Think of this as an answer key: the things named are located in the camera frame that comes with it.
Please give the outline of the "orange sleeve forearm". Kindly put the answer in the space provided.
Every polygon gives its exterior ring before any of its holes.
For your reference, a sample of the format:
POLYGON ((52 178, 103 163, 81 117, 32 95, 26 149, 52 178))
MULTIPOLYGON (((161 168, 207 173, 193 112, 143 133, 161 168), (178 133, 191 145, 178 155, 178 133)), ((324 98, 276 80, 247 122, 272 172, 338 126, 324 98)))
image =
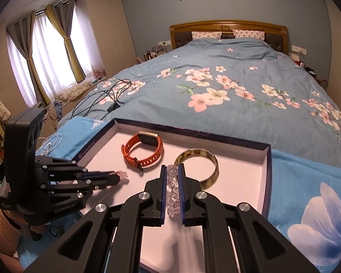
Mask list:
POLYGON ((24 269, 14 255, 22 236, 20 226, 0 208, 0 260, 9 272, 23 272, 24 269))

